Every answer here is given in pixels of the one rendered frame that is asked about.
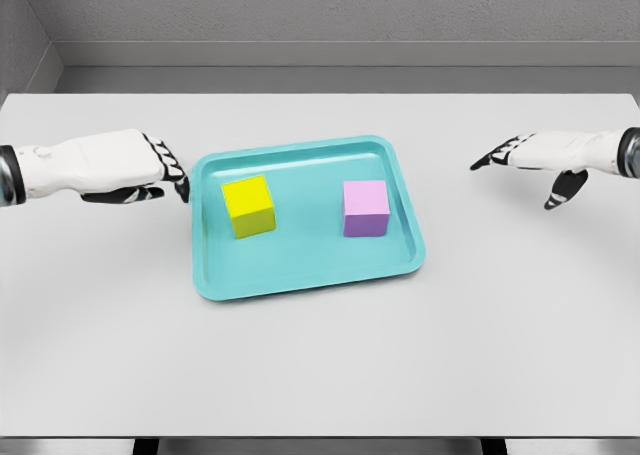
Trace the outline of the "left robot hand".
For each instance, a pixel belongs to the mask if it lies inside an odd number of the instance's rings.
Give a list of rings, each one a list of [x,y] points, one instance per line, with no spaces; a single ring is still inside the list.
[[[190,182],[177,157],[160,139],[136,129],[74,138],[61,144],[69,188],[83,201],[130,204],[161,198],[157,184],[170,182],[182,202]]]

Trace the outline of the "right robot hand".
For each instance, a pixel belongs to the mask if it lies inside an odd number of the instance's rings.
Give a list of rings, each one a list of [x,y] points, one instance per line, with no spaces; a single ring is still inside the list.
[[[544,209],[571,200],[588,180],[588,169],[611,167],[611,157],[595,134],[538,132],[508,139],[474,162],[470,170],[489,165],[558,172]]]

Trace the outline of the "yellow cube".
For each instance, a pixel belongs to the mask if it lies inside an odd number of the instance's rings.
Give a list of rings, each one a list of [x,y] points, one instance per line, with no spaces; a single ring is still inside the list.
[[[223,184],[222,191],[236,239],[276,229],[274,203],[264,175]]]

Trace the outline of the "pink purple cube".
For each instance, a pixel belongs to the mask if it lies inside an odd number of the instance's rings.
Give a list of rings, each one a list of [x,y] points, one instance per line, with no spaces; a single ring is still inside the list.
[[[387,232],[390,206],[384,180],[344,181],[343,235],[381,237]]]

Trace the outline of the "teal rectangular tray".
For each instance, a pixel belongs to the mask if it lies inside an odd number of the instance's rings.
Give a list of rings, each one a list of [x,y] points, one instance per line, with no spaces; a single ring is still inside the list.
[[[223,185],[265,177],[276,229],[237,239]],[[383,180],[390,217],[381,237],[342,234],[342,185]],[[404,275],[426,249],[404,177],[389,141],[356,136],[209,154],[193,168],[192,272],[213,301]]]

